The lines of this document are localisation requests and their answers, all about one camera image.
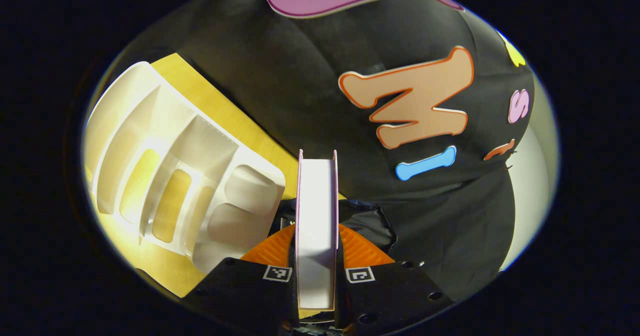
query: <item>orange letter m patch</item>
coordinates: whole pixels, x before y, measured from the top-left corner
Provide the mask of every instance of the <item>orange letter m patch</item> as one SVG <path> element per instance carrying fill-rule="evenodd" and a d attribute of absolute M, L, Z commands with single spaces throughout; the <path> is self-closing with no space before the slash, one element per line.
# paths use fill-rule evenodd
<path fill-rule="evenodd" d="M 436 106 L 466 89 L 473 79 L 471 54 L 457 46 L 441 60 L 368 76 L 348 71 L 340 75 L 338 83 L 346 97 L 362 109 L 373 108 L 381 97 L 404 91 L 368 118 L 371 122 L 406 122 L 377 128 L 382 145 L 395 149 L 432 136 L 462 133 L 467 126 L 467 113 Z"/>

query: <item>wooden table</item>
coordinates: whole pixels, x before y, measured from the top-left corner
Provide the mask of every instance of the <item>wooden table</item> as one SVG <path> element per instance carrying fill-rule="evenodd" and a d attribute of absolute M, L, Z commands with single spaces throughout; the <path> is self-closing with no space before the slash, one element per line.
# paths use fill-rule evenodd
<path fill-rule="evenodd" d="M 282 170 L 286 179 L 282 199 L 296 197 L 298 160 L 290 152 L 270 138 L 178 54 L 166 56 L 151 65 L 212 120 Z M 187 295 L 205 277 L 186 256 L 175 254 L 146 240 L 138 245 L 137 235 L 123 231 L 112 215 L 96 213 L 106 235 L 124 259 L 131 266 L 147 272 L 178 297 Z"/>

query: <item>orange gripper part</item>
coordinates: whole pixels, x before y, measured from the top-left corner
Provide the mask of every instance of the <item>orange gripper part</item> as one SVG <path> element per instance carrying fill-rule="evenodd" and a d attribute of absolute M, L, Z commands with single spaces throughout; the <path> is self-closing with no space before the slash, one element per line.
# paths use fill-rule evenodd
<path fill-rule="evenodd" d="M 359 233 L 343 225 L 339 225 L 338 229 L 342 238 L 344 268 L 366 268 L 367 266 L 394 262 L 392 258 Z"/>
<path fill-rule="evenodd" d="M 289 265 L 289 245 L 296 230 L 295 225 L 289 225 L 284 229 L 269 236 L 263 242 L 255 245 L 240 260 L 251 261 L 263 265 L 273 265 L 286 268 Z"/>
<path fill-rule="evenodd" d="M 367 266 L 394 262 L 392 258 L 359 233 L 343 225 L 339 225 L 338 229 L 342 238 L 344 268 L 366 268 Z M 295 225 L 285 227 L 256 245 L 240 260 L 281 268 L 288 267 L 289 247 L 294 232 Z"/>

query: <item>screw hole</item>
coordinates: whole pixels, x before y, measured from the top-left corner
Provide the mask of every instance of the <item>screw hole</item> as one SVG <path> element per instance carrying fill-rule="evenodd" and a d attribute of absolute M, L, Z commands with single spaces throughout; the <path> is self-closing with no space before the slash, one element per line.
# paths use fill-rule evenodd
<path fill-rule="evenodd" d="M 442 297 L 442 293 L 441 292 L 435 292 L 435 293 L 431 293 L 429 295 L 429 300 L 430 301 L 435 301 L 435 300 L 439 300 Z"/>
<path fill-rule="evenodd" d="M 374 322 L 377 322 L 377 320 L 378 316 L 375 314 L 364 314 L 358 318 L 358 322 L 363 324 L 372 324 Z"/>

